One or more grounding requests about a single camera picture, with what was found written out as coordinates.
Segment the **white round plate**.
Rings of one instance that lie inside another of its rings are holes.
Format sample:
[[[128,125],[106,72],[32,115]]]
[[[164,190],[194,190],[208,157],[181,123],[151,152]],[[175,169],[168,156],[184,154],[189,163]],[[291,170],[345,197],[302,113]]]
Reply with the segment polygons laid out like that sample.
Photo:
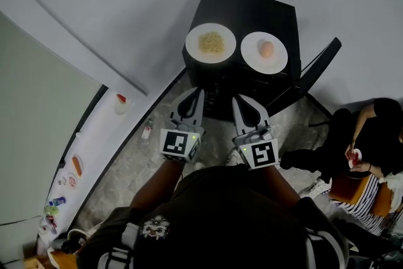
[[[270,41],[275,46],[274,54],[269,59],[259,54],[262,41]],[[274,35],[262,31],[252,32],[243,38],[241,54],[249,67],[262,74],[277,74],[284,70],[288,62],[288,52],[283,43]]]
[[[198,49],[198,37],[210,31],[216,31],[224,38],[225,50],[220,55],[205,54]],[[227,60],[235,52],[236,45],[234,34],[227,27],[217,23],[205,23],[194,27],[185,41],[188,54],[198,62],[206,64],[217,64]]]

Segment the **person's dark printed shirt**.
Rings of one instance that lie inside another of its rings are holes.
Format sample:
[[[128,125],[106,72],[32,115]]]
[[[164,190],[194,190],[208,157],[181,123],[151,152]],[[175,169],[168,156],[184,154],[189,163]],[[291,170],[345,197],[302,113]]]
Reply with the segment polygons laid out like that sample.
[[[115,209],[78,269],[346,269],[343,236],[310,198],[287,210],[243,166],[205,168],[151,211]]]

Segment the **orange stool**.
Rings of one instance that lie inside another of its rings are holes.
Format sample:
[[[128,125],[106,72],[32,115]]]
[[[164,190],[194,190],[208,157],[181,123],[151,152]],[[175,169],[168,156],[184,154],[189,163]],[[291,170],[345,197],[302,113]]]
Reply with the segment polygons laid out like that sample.
[[[337,175],[332,179],[329,197],[354,207],[368,202],[370,214],[386,217],[391,209],[392,191],[373,175],[360,179]]]

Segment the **black bag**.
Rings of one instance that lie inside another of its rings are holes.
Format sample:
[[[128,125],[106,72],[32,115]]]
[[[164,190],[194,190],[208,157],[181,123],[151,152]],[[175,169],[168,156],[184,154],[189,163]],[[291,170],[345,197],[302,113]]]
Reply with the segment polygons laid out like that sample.
[[[348,241],[346,269],[403,269],[403,248],[344,219],[332,223]]]

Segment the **yellow noodles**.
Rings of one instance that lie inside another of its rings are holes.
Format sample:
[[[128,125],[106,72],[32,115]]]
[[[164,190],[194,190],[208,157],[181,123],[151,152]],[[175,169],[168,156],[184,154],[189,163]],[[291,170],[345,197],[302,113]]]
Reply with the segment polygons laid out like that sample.
[[[198,49],[205,54],[220,55],[225,50],[224,38],[216,31],[206,32],[198,37]]]

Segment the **person's left forearm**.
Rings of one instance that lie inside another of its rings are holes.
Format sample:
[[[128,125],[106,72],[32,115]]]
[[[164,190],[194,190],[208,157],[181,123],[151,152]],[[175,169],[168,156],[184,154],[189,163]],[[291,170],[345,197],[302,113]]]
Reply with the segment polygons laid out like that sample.
[[[168,201],[173,195],[183,170],[183,162],[165,160],[161,167],[135,194],[130,207],[150,212],[158,205]]]

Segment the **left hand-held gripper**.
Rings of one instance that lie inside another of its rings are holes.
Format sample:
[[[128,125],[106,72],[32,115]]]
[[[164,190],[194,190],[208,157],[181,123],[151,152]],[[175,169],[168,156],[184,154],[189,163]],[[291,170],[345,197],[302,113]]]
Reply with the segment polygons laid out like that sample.
[[[169,160],[194,164],[202,144],[205,91],[191,88],[171,104],[171,118],[160,132],[160,153]]]

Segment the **white bowl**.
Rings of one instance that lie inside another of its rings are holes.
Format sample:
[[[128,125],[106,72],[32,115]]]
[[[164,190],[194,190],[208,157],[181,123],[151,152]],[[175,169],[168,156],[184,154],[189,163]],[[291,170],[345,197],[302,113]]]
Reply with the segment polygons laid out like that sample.
[[[81,229],[71,229],[67,234],[68,250],[70,253],[78,251],[91,237],[89,233]]]

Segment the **brown egg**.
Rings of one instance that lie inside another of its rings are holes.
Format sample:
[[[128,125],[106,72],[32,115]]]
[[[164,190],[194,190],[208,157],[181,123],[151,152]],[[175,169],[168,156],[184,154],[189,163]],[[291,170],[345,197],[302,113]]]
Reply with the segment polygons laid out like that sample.
[[[270,41],[262,41],[259,44],[259,54],[265,59],[269,59],[273,56],[275,51],[275,46]]]

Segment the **person's right shoe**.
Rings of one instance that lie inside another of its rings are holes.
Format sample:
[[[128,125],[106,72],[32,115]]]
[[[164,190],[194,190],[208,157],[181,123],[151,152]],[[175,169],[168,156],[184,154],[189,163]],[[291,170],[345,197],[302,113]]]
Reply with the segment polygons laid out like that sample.
[[[242,164],[240,160],[240,155],[237,151],[232,151],[226,159],[225,166],[237,166],[238,164]]]

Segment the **white fluffy cloth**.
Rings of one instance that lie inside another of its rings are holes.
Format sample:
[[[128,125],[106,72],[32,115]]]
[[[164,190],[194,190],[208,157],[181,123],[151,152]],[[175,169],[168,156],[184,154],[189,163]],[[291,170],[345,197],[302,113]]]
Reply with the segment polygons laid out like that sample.
[[[389,213],[395,212],[403,199],[403,171],[397,174],[389,174],[378,180],[379,183],[385,183],[387,188],[392,192],[390,199]]]

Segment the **black white striped cloth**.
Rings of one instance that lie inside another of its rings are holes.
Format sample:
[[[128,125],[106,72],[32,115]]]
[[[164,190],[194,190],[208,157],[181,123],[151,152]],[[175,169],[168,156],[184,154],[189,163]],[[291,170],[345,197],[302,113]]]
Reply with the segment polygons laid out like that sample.
[[[401,214],[403,214],[403,200],[399,208],[392,213],[389,213],[386,217],[370,214],[369,203],[365,202],[363,206],[354,207],[346,203],[337,202],[330,199],[333,204],[344,210],[347,214],[352,215],[372,234],[380,236],[384,231],[390,230],[394,224],[399,220]]]

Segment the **small red white carton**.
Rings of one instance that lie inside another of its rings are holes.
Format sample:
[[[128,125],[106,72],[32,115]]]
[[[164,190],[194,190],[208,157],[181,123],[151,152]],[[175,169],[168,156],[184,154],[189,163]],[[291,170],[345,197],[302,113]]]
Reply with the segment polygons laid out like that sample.
[[[153,121],[153,119],[151,119],[151,118],[149,118],[149,119],[146,121],[146,123],[145,123],[145,125],[144,125],[144,128],[143,128],[143,131],[142,131],[142,134],[141,134],[141,138],[142,138],[142,139],[144,139],[144,140],[148,140],[148,139],[149,139],[150,134],[151,134],[152,129],[153,129],[153,124],[154,124],[154,121]]]

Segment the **pale green roller blind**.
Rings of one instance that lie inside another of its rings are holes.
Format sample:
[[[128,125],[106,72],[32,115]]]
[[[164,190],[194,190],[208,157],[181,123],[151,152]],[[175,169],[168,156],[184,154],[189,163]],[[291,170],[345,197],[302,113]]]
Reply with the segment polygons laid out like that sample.
[[[22,260],[35,248],[40,217],[0,225],[0,262]]]
[[[99,87],[0,13],[0,225],[41,214]]]

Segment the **white cup with red fruit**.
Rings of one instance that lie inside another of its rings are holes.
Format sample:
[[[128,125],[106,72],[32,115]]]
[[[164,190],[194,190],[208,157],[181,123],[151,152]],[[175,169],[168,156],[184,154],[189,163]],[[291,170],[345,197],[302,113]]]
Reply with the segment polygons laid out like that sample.
[[[131,103],[121,94],[116,94],[114,111],[117,115],[124,115],[130,108]]]

